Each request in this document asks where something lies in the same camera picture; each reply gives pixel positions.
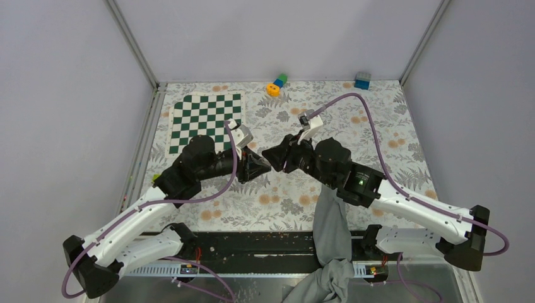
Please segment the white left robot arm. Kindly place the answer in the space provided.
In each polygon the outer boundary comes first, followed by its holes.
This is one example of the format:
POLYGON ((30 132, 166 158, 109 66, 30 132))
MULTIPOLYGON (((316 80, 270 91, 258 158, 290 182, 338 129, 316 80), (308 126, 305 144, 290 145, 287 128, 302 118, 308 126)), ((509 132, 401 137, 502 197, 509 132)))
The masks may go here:
POLYGON ((233 181, 244 184, 269 172, 270 164, 247 146, 249 141, 245 134, 231 134, 230 148, 216 151, 211 137, 193 137, 133 205, 97 231, 84 237, 72 235, 62 243, 69 267, 64 279, 73 275, 81 293, 95 299, 126 273, 152 261, 175 255, 192 257, 196 243, 182 223, 137 244, 133 241, 182 205, 216 199, 233 181))

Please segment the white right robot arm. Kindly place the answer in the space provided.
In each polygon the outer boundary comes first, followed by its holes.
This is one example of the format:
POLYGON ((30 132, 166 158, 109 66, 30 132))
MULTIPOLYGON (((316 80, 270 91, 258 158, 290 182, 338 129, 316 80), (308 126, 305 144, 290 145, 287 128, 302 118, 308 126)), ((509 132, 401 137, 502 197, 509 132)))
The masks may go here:
POLYGON ((277 172, 301 170, 335 190, 348 204, 386 211, 421 225, 420 229, 369 226, 362 242, 368 259, 395 253, 427 254, 441 256, 463 270, 481 270, 488 208, 452 206, 405 189, 381 171, 353 162, 349 149, 334 138, 313 145, 311 140, 299 142, 289 134, 262 156, 277 172))

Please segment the grey sleeved forearm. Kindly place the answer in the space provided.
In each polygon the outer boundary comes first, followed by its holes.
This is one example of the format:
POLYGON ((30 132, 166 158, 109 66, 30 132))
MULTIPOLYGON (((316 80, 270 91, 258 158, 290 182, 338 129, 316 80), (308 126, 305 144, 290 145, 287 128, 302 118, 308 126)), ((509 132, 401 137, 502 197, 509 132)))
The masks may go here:
POLYGON ((346 302, 355 275, 346 203, 325 185, 315 206, 313 240, 320 268, 298 282, 283 302, 346 302))

